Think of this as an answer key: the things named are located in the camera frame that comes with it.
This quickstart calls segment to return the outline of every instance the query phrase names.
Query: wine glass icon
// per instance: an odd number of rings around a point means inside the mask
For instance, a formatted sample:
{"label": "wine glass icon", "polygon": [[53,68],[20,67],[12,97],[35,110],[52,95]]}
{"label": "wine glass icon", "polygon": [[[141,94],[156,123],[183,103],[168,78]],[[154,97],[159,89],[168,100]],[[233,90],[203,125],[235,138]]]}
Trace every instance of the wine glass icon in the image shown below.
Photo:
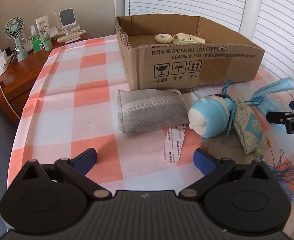
{"label": "wine glass icon", "polygon": [[158,76],[163,76],[163,71],[166,70],[168,67],[168,65],[163,65],[163,66],[157,66],[156,70],[158,70],[160,72],[160,74],[158,74]]}

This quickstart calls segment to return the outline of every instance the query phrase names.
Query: white remote control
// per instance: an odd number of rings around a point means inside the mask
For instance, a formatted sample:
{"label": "white remote control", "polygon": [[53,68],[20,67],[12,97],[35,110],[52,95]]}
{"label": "white remote control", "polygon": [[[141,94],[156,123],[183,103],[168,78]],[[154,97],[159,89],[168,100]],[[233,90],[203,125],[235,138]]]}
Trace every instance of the white remote control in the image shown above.
{"label": "white remote control", "polygon": [[85,30],[77,31],[77,32],[74,32],[74,33],[69,33],[69,34],[67,34],[65,36],[62,36],[62,37],[58,38],[57,42],[63,43],[65,41],[72,40],[74,38],[77,38],[77,37],[81,36],[84,33],[86,33]]}

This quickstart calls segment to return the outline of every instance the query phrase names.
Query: portable fan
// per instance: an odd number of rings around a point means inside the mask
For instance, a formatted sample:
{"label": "portable fan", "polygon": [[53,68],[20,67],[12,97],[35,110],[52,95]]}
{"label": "portable fan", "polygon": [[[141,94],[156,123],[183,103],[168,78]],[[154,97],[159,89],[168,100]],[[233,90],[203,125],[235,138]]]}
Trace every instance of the portable fan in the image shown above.
{"label": "portable fan", "polygon": [[15,50],[17,51],[18,61],[22,61],[28,56],[28,52],[24,48],[26,43],[21,43],[19,38],[22,35],[23,30],[24,22],[20,17],[10,19],[5,25],[5,36],[10,40],[15,41]]}

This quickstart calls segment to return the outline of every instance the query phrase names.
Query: wooden nightstand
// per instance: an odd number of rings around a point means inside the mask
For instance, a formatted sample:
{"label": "wooden nightstand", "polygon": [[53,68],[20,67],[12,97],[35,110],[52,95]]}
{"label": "wooden nightstand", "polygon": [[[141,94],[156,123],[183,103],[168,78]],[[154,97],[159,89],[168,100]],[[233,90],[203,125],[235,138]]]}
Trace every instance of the wooden nightstand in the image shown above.
{"label": "wooden nightstand", "polygon": [[[78,41],[89,40],[92,38],[91,35],[85,33]],[[52,47],[54,49],[64,45],[65,43],[58,43],[56,40],[52,39]],[[10,63],[8,70],[0,76],[3,92],[19,116],[22,115],[22,110],[28,100],[30,91],[50,53],[51,51],[46,52],[44,49],[37,53],[31,51],[29,52],[29,56],[21,62],[14,59]],[[8,106],[1,90],[0,107],[13,124],[19,124],[19,119]]]}

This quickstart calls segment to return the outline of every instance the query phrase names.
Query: orange and white tablecloth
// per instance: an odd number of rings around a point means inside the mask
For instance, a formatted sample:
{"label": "orange and white tablecloth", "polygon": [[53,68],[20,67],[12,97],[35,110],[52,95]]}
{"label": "orange and white tablecloth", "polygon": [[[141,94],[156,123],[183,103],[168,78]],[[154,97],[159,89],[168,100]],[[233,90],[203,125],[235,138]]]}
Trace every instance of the orange and white tablecloth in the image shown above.
{"label": "orange and white tablecloth", "polygon": [[[275,80],[260,69],[255,80],[232,84],[232,98],[249,99],[254,91]],[[187,106],[198,98],[220,93],[222,87],[202,88],[183,94]],[[62,157],[74,158],[92,147],[98,163],[87,177],[111,192],[126,190],[167,190],[179,192],[203,175],[192,155],[201,137],[187,128],[180,160],[174,164],[161,159],[167,128],[135,136],[118,129],[116,90],[129,91],[122,56],[115,35],[79,41],[54,49],[45,63],[29,99],[15,137],[9,165],[8,186],[28,159],[41,164]],[[281,94],[291,100],[289,94]],[[294,135],[282,133],[254,110],[271,142],[276,160],[280,150],[294,165]],[[270,149],[264,150],[269,164]],[[294,231],[294,204],[285,227]]]}

